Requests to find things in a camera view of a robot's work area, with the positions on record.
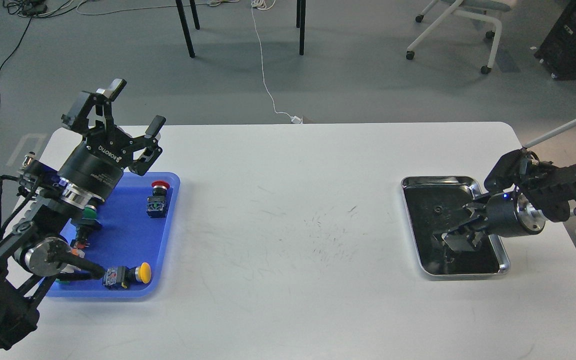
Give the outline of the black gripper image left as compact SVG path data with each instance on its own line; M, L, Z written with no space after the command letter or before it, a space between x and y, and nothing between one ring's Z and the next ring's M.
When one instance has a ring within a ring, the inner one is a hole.
M158 135L167 120L164 116L154 116L142 136L131 139L125 132L115 134L112 102L126 84L125 79L114 79L107 88L94 93L82 91L61 116L62 127L82 135L82 141L62 164L58 176L103 201L121 180L123 168L127 166L131 173L143 176L163 152ZM92 110L103 121L90 128Z

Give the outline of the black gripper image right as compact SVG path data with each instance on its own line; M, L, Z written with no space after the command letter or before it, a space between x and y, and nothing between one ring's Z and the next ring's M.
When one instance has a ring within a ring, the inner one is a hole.
M526 197L492 197L488 203L462 206L465 217L456 228L435 228L433 236L452 251L479 251L489 237L468 226L486 226L489 234L504 238L537 235L546 227L546 217Z

